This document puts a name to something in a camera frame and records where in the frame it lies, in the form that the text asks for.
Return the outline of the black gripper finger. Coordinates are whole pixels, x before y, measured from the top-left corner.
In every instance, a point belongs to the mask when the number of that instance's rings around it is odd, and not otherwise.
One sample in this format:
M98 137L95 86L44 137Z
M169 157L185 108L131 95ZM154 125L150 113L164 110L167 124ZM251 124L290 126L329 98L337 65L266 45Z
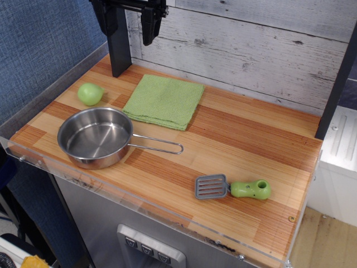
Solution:
M106 36L111 36L117 30L117 10L106 2L92 2L100 29Z

